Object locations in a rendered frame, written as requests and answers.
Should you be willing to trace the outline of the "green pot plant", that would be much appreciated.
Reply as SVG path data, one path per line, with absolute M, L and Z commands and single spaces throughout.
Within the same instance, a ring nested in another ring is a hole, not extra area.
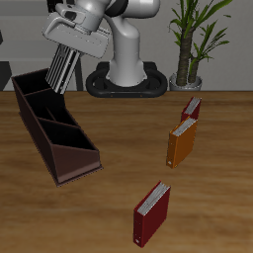
M 216 21 L 206 27 L 203 27 L 203 23 L 232 0 L 220 0 L 217 3 L 213 1 L 200 10 L 200 0 L 180 0 L 180 12 L 172 9 L 176 19 L 169 23 L 168 29 L 171 30 L 172 24 L 179 29 L 173 33 L 180 51 L 177 72 L 169 79 L 171 91 L 200 91 L 203 85 L 202 78 L 198 76 L 200 62 L 210 60 L 210 52 L 216 47 L 228 44 L 228 41 L 222 40 L 226 28 L 211 38 Z

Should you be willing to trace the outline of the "dark brown desk caddy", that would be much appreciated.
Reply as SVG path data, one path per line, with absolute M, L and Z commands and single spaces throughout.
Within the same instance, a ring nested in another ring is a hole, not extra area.
M 47 69 L 12 77 L 20 116 L 57 187 L 103 168 L 99 149 L 45 81 Z

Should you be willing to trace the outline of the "black and white striped book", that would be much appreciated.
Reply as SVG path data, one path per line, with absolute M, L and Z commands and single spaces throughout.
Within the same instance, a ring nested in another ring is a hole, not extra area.
M 81 52 L 67 45 L 59 44 L 45 81 L 57 94 L 64 94 Z

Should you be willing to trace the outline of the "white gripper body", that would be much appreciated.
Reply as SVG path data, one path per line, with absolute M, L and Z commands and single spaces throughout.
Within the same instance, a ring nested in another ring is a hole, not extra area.
M 53 42 L 69 46 L 82 53 L 101 58 L 111 39 L 111 33 L 99 28 L 90 35 L 74 29 L 75 24 L 61 16 L 48 16 L 42 29 L 43 36 Z

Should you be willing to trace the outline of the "orange book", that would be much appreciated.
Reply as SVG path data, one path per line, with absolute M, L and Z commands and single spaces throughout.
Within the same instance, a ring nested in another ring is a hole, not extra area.
M 167 162 L 170 168 L 175 168 L 193 150 L 198 121 L 187 117 L 169 132 Z

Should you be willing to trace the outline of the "flat black base plate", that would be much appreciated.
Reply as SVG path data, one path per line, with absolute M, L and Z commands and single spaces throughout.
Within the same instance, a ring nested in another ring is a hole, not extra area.
M 152 61 L 143 62 L 147 78 L 136 86 L 121 87 L 106 78 L 109 62 L 102 61 L 86 79 L 86 90 L 98 98 L 155 98 L 162 96 L 168 87 L 167 78 Z

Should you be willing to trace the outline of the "small dark red book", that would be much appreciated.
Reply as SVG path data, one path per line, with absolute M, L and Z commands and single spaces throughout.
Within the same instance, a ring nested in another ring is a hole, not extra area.
M 184 121 L 187 117 L 196 120 L 199 117 L 201 102 L 201 98 L 192 97 L 187 106 L 182 111 L 181 121 Z

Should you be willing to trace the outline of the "large red book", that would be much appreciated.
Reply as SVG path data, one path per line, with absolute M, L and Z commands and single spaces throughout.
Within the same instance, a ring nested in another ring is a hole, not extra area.
M 159 181 L 133 210 L 133 242 L 143 248 L 167 217 L 170 186 Z

